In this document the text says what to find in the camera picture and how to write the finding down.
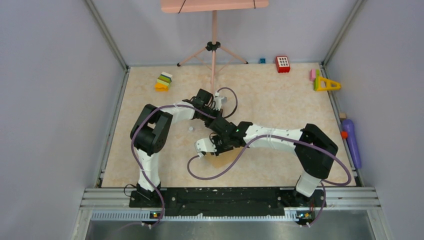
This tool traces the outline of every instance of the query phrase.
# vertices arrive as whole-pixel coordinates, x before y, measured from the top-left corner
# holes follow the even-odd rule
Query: pink tripod
[[[199,51],[195,52],[193,55],[187,57],[186,59],[184,59],[183,61],[177,63],[176,65],[178,67],[180,67],[181,65],[183,65],[184,63],[186,63],[187,61],[189,61],[192,58],[196,58],[198,59],[202,64],[204,64],[206,67],[208,67],[211,71],[212,74],[210,76],[210,89],[211,89],[211,93],[214,93],[214,79],[215,79],[215,65],[216,65],[216,50],[221,48],[222,50],[224,50],[225,52],[227,52],[228,54],[230,54],[232,56],[232,58],[220,69],[218,70],[216,73],[219,73],[222,69],[224,69],[229,63],[231,63],[234,59],[238,59],[240,60],[242,63],[244,64],[248,64],[248,62],[246,60],[244,60],[241,56],[235,54],[234,52],[228,50],[228,48],[224,47],[221,45],[221,43],[219,41],[217,41],[217,11],[214,10],[212,11],[212,41],[208,42],[206,47],[202,47]],[[203,60],[201,60],[197,55],[200,54],[203,51],[212,51],[212,66],[208,66]]]

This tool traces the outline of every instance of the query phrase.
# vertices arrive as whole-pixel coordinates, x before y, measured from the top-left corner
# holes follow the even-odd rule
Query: beige marble floor
[[[264,127],[299,129],[306,123],[313,123],[338,145],[337,157],[348,166],[328,94],[313,91],[308,79],[309,70],[318,67],[317,63],[295,63],[289,73],[277,73],[274,64],[229,65],[216,76],[215,89],[230,87],[237,93],[239,106],[229,118],[236,125],[240,121],[249,121]],[[168,92],[155,92],[155,81],[162,71],[173,75],[172,87]],[[199,88],[209,91],[210,74],[207,67],[194,65],[131,68],[103,187],[137,183],[139,167],[131,154],[130,131],[143,107],[190,99]],[[235,100],[229,91],[223,90],[222,93],[228,97],[228,103],[223,107],[225,115],[232,111]],[[194,127],[194,131],[189,132],[189,127]],[[159,157],[162,187],[294,186],[302,173],[302,166],[295,155],[251,148],[225,175],[210,181],[197,180],[187,172],[187,161],[196,154],[194,143],[208,137],[210,132],[201,120],[183,121],[171,127]],[[202,177],[214,176],[228,166],[236,153],[235,150],[216,159],[213,156],[196,159],[192,163],[192,171]],[[334,163],[328,179],[344,182],[346,178],[343,169]]]

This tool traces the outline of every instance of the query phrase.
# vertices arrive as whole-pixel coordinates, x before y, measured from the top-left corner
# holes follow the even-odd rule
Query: purple cylinder
[[[354,122],[350,119],[345,119],[341,126],[343,131],[347,132],[347,145],[349,146],[350,155],[352,156],[353,165],[355,168],[360,169],[362,167],[361,157],[359,155],[357,138],[355,137],[355,126]]]

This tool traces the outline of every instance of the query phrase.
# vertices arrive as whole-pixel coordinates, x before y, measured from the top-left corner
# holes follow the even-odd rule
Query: pink toy block
[[[310,80],[311,82],[315,81],[315,78],[317,77],[316,72],[317,72],[317,71],[316,71],[315,69],[311,69],[311,70],[310,70],[310,73],[309,73],[309,80]]]

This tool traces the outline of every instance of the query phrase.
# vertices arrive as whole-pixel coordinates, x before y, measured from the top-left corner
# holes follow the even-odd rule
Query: stacked toy blocks
[[[277,66],[277,72],[279,73],[290,72],[290,63],[287,56],[276,56],[275,65]]]
[[[339,82],[320,76],[320,70],[318,69],[310,71],[309,80],[313,81],[313,90],[315,91],[334,91],[342,88]]]
[[[154,85],[154,89],[156,90],[156,92],[167,92],[170,88],[171,82],[172,75],[163,71],[157,78],[156,85]]]

